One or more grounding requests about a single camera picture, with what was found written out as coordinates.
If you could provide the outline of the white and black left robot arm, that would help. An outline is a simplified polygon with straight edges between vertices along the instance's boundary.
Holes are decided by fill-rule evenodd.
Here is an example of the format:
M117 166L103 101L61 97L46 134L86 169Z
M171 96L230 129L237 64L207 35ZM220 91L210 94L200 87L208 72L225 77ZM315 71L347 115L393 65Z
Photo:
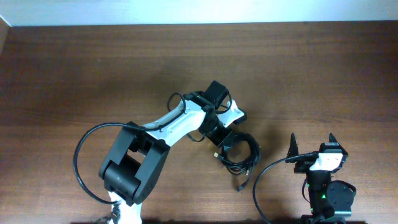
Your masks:
M141 223L142 203L154 189L170 148L181 138L199 131L219 146L230 135L230 125L245 113L234 100L220 110L229 96L224 85L213 81L206 91L182 95L158 120L124 124L99 168L112 202L110 223Z

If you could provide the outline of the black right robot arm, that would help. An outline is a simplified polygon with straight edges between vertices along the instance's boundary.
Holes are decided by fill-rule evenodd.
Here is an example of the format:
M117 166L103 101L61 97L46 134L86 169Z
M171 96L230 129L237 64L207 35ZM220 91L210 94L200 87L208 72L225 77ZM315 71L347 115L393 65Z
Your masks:
M352 216L356 187L332 179L347 157L348 153L332 134L328 142L320 144L318 151L307 154L299 154L295 135L290 136L287 162L295 164L296 174L306 175L302 190L308 189L307 201L311 208L311 214L301 216L301 223L345 223Z

